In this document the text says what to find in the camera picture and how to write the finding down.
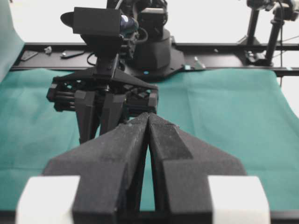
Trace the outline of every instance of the black cable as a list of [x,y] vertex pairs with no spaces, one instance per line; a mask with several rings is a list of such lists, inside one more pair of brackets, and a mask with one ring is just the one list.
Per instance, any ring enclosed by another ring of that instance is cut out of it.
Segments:
[[165,26],[167,22],[168,22],[168,15],[166,16],[166,20],[163,22],[163,26]]
[[284,8],[283,5],[281,3],[281,0],[278,0],[278,3],[280,5],[280,12],[281,12],[281,22],[280,22],[280,67],[283,67],[283,26],[284,26],[284,18],[285,18],[285,14],[284,14]]
[[148,40],[148,38],[149,38],[149,34],[148,34],[148,32],[145,29],[143,29],[142,27],[139,27],[139,29],[144,32],[145,37],[143,39],[141,39],[141,40],[136,41],[136,44],[145,43]]
[[94,55],[94,52],[92,52],[92,53],[90,53],[90,54],[88,55],[88,57],[87,57],[87,63],[90,64],[90,65],[92,65],[92,66],[95,66],[94,63],[91,63],[91,62],[89,61],[89,58],[90,58],[91,56],[93,56],[93,55]]

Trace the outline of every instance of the metal stand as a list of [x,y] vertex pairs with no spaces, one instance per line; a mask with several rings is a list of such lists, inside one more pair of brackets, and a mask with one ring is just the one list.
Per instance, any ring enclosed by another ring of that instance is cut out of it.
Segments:
[[240,45],[257,45],[260,44],[259,41],[255,38],[256,26],[258,21],[260,11],[259,10],[251,10],[251,16],[249,21],[249,27],[247,35],[244,36],[240,41]]
[[252,51],[247,51],[246,52],[246,57],[247,57],[247,61],[250,64],[253,65],[258,65],[258,66],[272,66],[272,59],[273,59],[273,55],[274,52],[276,50],[276,46],[277,46],[277,40],[278,40],[278,35],[281,29],[281,22],[284,25],[284,20],[285,18],[281,18],[281,10],[284,10],[284,8],[280,8],[278,7],[275,11],[274,11],[274,19],[271,21],[272,24],[272,31],[271,31],[271,35],[269,38],[269,42],[268,42],[268,47],[267,47],[267,52],[266,55],[262,54],[262,53],[255,53]]

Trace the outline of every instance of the cable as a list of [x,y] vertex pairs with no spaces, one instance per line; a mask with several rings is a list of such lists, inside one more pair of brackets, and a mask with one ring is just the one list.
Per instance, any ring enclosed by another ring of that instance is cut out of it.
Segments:
[[283,42],[290,41],[290,40],[293,40],[293,39],[296,39],[296,38],[299,38],[299,35],[298,35],[298,36],[291,37],[291,38],[289,38],[289,39],[286,39],[286,40],[284,40]]
[[117,5],[116,5],[116,7],[115,7],[115,9],[119,9],[120,6],[121,6],[121,4],[122,4],[122,2],[123,2],[123,0],[119,0],[118,3],[117,3]]
[[280,12],[281,12],[281,22],[280,22],[280,27],[281,27],[281,31],[280,31],[280,67],[283,67],[283,26],[284,26],[284,18],[285,18],[285,14],[284,14],[284,8],[283,5],[281,3],[281,0],[278,0],[278,3],[280,5]]
[[149,38],[149,34],[148,34],[148,32],[147,32],[145,29],[143,29],[142,27],[139,27],[139,29],[142,30],[142,31],[144,32],[145,37],[144,37],[142,40],[138,40],[138,41],[136,41],[136,44],[142,44],[142,43],[145,43],[145,42],[148,40],[148,38]]
[[285,52],[287,52],[287,51],[285,50],[284,52],[279,53],[278,55],[273,56],[273,58],[278,57],[278,56],[281,56],[281,54],[284,54]]
[[92,66],[95,66],[94,63],[91,63],[91,62],[89,61],[89,58],[90,58],[91,56],[93,56],[93,55],[94,55],[94,52],[92,52],[92,53],[90,53],[90,54],[88,55],[88,57],[87,57],[87,63],[90,64],[90,65],[92,65]]
[[168,22],[168,15],[166,16],[166,20],[164,21],[163,26],[165,26],[167,22]]

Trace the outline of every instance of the white block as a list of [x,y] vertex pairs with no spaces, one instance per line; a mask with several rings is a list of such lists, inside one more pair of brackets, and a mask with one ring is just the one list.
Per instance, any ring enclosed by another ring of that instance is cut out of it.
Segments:
[[31,177],[19,199],[16,224],[73,224],[79,176]]
[[213,224],[270,224],[269,203],[258,177],[209,176]]

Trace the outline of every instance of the teal fabric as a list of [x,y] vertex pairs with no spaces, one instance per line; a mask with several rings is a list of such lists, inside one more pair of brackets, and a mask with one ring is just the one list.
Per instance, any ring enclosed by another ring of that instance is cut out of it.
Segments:
[[24,42],[14,30],[8,0],[0,0],[0,83],[14,64]]
[[[10,72],[0,84],[0,210],[14,209],[49,158],[78,145],[75,113],[55,112],[45,98],[64,74]],[[299,209],[299,121],[273,72],[180,73],[158,85],[159,116],[238,157],[260,177],[272,210]],[[149,153],[141,209],[154,209]]]
[[[274,72],[180,73],[158,85],[159,116],[239,158],[261,179],[272,210],[299,209],[299,120]],[[153,199],[142,208],[154,209]]]
[[55,112],[46,99],[65,72],[9,72],[0,84],[0,210],[14,210],[30,176],[48,160],[79,145],[76,115]]

